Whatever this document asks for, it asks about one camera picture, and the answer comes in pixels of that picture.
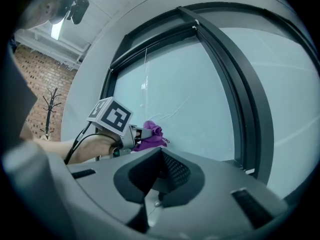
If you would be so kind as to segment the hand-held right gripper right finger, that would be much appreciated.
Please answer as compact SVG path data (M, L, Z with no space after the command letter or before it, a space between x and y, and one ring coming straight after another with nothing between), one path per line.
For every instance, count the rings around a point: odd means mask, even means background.
M204 184L187 204L163 207L147 235L161 240L226 240L252 233L288 208L254 177L228 164L163 148L183 164L200 168Z

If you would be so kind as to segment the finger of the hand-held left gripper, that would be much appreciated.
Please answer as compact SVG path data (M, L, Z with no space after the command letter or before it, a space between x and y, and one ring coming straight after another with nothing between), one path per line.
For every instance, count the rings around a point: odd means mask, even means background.
M137 141L145 140L153 136L153 131L147 128L136 127L135 132L136 132L135 139Z

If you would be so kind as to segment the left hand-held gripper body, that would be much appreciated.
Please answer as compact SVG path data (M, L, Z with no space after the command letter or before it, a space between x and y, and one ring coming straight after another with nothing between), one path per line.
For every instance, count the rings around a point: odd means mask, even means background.
M133 113L114 97L101 99L86 120L114 142L114 157L128 155L136 145L136 126L130 124Z

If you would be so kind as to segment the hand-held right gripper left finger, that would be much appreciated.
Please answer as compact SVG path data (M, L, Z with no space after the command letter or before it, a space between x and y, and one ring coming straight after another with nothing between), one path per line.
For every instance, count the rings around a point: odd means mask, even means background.
M69 171L84 197L72 213L86 234L165 234L157 212L149 225L146 196L162 164L161 148L147 149L118 158L73 164Z

